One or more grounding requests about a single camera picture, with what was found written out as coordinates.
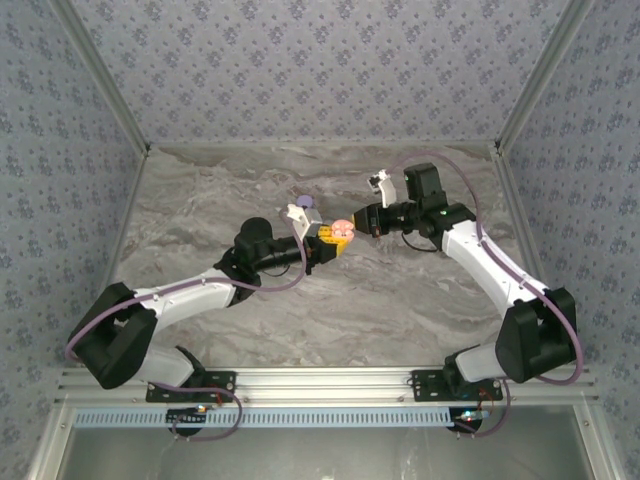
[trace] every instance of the blue floral wallpaper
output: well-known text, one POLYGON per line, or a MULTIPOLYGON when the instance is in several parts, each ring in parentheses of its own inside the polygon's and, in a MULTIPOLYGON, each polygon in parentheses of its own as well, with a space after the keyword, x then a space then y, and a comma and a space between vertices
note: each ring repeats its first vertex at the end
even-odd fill
POLYGON ((46 0, 0 2, 0 478, 23 478, 139 154, 46 0))
POLYGON ((158 142, 493 139, 566 0, 73 0, 158 142))
POLYGON ((579 300, 604 406, 640 478, 640 4, 601 0, 509 157, 549 280, 579 300))

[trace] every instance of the yellow object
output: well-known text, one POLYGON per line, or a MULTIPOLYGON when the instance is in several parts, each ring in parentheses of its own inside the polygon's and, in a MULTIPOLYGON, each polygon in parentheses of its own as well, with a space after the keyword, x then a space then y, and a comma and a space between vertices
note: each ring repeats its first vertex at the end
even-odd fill
POLYGON ((349 242, 351 242, 350 238, 334 237, 331 227, 328 225, 320 227, 320 230, 318 230, 318 238, 324 243, 336 245, 336 256, 340 256, 340 254, 344 252, 344 249, 347 248, 347 245, 349 245, 349 242))

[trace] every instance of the gray marble table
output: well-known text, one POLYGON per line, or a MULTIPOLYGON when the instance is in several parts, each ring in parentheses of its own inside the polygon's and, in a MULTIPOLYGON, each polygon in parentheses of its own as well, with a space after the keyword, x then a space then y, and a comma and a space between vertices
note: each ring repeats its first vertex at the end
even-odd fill
MULTIPOLYGON (((323 218, 349 218, 378 201, 367 177, 414 147, 180 147, 152 151, 144 169, 116 278, 131 288, 202 272, 231 246, 242 222, 269 219, 288 235, 278 209, 310 194, 323 218)), ((484 147, 443 148, 478 190, 488 231, 516 261, 516 240, 484 147)), ((472 207, 445 165, 450 201, 472 207)), ((394 184, 406 197, 402 175, 394 184)), ((417 236, 417 245, 430 244, 417 236)), ((263 284, 285 283, 263 276, 263 284)), ((338 260, 284 293, 207 312, 161 332, 208 366, 360 366, 439 364, 445 355, 493 339, 500 318, 459 265, 441 253, 407 248, 399 234, 358 236, 338 260)))

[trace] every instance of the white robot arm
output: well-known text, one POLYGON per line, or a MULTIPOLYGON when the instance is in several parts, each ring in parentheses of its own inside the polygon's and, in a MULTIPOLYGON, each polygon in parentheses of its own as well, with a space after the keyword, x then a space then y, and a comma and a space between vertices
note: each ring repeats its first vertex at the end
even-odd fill
MULTIPOLYGON (((386 179, 383 173, 369 183, 386 179)), ((573 297, 563 288, 550 290, 531 278, 479 228, 466 206, 449 204, 434 165, 409 167, 404 178, 409 201, 376 203, 359 210, 353 217, 356 230, 374 238, 391 231, 417 230, 471 274, 503 318, 496 342, 445 360, 444 373, 452 391, 462 392, 466 385, 487 378, 525 382, 575 360, 573 297), (555 313, 547 308, 549 304, 555 313), (558 311, 573 332, 561 322, 558 311)), ((387 198, 396 197, 395 191, 389 191, 393 189, 390 182, 385 188, 387 198)))
POLYGON ((339 222, 322 225, 310 206, 289 205, 286 219, 293 235, 280 239, 273 238, 267 220, 247 220, 234 246, 213 268, 195 277, 135 290, 122 283, 110 285, 72 332, 67 356, 81 360, 106 389, 132 379, 185 385, 201 365, 183 348, 153 345, 155 335, 193 315, 240 303, 256 290, 293 286, 315 265, 339 256, 353 238, 352 231, 344 234, 344 225, 334 228, 339 222), (261 286, 259 272, 292 263, 301 263, 302 269, 288 286, 261 286))

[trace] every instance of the black cable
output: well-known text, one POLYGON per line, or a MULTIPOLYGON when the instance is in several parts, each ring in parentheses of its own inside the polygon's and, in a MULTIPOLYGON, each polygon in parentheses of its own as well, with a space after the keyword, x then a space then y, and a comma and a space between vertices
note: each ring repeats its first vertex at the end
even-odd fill
POLYGON ((409 240, 404 236, 404 232, 400 235, 402 237, 402 241, 407 245, 407 247, 415 250, 417 252, 425 252, 425 253, 435 253, 438 251, 437 248, 418 248, 409 243, 409 240))
POLYGON ((291 265, 287 265, 287 268, 285 268, 283 272, 278 273, 277 275, 273 275, 273 274, 271 274, 269 272, 262 272, 262 273, 264 273, 265 275, 269 275, 270 277, 274 277, 274 278, 275 277, 281 277, 282 275, 284 275, 285 273, 287 273, 289 271, 289 268, 291 268, 291 265))

